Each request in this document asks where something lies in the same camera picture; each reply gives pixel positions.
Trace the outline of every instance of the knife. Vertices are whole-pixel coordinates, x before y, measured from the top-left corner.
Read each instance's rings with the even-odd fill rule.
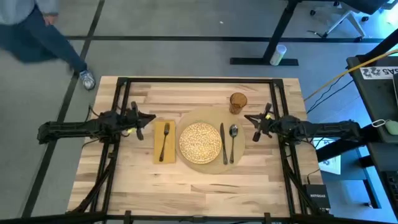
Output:
[[[228,159],[226,158],[226,151],[225,151],[225,135],[224,135],[223,123],[220,126],[220,135],[221,135],[221,142],[223,143],[223,160],[224,160],[224,165],[226,165],[228,164]]]

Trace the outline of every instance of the jeans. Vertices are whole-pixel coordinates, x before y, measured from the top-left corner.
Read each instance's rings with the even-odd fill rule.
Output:
[[[37,7],[21,23],[0,25],[0,48],[11,52],[22,62],[39,62],[60,58],[81,72],[87,64],[66,38],[53,25],[46,26]]]

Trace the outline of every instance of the sticker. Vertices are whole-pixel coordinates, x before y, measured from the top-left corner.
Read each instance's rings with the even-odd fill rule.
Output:
[[[359,69],[362,77],[367,80],[391,79],[393,75],[398,74],[398,67],[365,67]]]

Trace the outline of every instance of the white bottle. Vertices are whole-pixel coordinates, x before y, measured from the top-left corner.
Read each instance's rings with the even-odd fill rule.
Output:
[[[275,66],[278,65],[279,62],[282,60],[282,57],[284,57],[286,50],[287,50],[286,47],[282,44],[276,46],[275,52],[269,63]]]

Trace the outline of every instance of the woven placemat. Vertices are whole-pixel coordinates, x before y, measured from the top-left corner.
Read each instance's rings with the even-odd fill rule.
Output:
[[[227,165],[223,164],[222,150],[218,154],[216,159],[207,164],[194,164],[188,161],[182,155],[180,150],[180,136],[185,128],[194,123],[210,124],[219,133],[220,133],[220,124],[224,123],[225,148],[228,158]],[[231,147],[232,147],[232,137],[229,135],[229,127],[232,124],[236,124],[238,126],[238,135],[235,137],[235,142],[234,142],[234,164],[229,163],[229,157],[231,155]],[[244,149],[246,147],[243,127],[239,123],[238,117],[231,114],[227,108],[217,108],[217,107],[201,108],[185,114],[177,125],[176,135],[177,135],[177,142],[176,142],[177,155],[179,156],[179,158],[193,170],[205,174],[219,174],[234,167],[236,164],[238,164],[239,160],[243,156]]]

